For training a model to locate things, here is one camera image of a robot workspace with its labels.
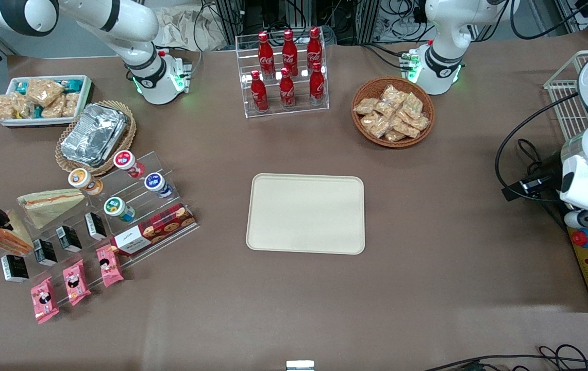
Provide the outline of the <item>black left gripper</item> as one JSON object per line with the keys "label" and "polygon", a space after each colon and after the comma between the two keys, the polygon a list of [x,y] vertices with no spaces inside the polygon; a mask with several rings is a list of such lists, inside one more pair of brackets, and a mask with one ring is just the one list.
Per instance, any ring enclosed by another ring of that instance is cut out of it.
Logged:
{"label": "black left gripper", "polygon": [[507,202],[520,198],[559,200],[562,182],[562,165],[530,164],[527,176],[501,189]]}

